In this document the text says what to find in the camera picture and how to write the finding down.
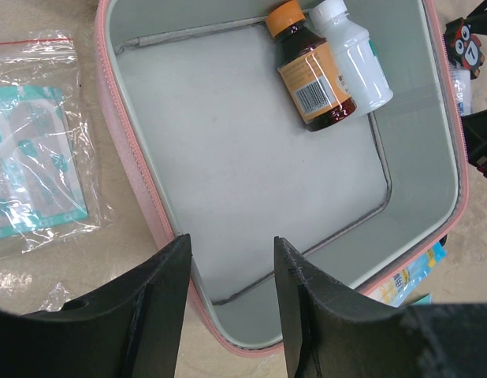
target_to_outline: pink storage case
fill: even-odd
[[[191,234],[189,302],[238,355],[282,348],[274,236],[367,293],[445,235],[467,203],[432,1],[346,3],[395,96],[318,133],[302,129],[274,69],[262,21],[280,1],[99,5],[98,86],[113,141],[158,248]]]

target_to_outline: clear plastic wrapper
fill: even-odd
[[[469,116],[473,113],[473,95],[471,94],[471,71],[450,65],[450,74],[454,87],[455,103],[459,115]]]
[[[436,243],[433,248],[375,289],[369,297],[386,305],[399,307],[445,255],[445,249]]]
[[[63,283],[58,282],[56,284],[56,287],[54,287],[54,289],[50,291],[46,300],[42,302],[39,310],[59,311],[66,302],[72,299],[72,294],[67,289],[65,289]]]
[[[0,42],[0,257],[109,223],[70,36]]]

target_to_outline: table surface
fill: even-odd
[[[466,16],[479,2],[435,0],[442,24]],[[116,214],[112,226],[71,243],[0,258],[0,308],[9,311],[28,313],[45,302],[83,295],[147,260],[156,251],[99,108],[93,41],[97,3],[97,0],[0,0],[0,40],[46,28],[72,32],[82,69],[84,105],[91,115],[99,156],[102,195]],[[475,111],[487,108],[487,74],[484,74],[487,37],[482,36],[481,41],[486,60],[481,79],[473,82]],[[470,169],[469,206],[448,235],[447,250],[447,257],[414,295],[432,293],[434,302],[487,302],[487,180],[474,169]],[[187,308],[176,376],[282,378],[286,373],[283,354],[264,359],[230,354]]]

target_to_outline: amber medicine bottle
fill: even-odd
[[[266,26],[277,45],[278,72],[307,130],[322,130],[355,111],[329,44],[305,26],[296,0],[275,9]]]

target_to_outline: cartoon keychain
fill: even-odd
[[[471,79],[480,75],[485,61],[480,39],[474,34],[487,35],[487,0],[483,1],[466,19],[459,18],[447,24],[445,47],[452,64],[471,71]]]

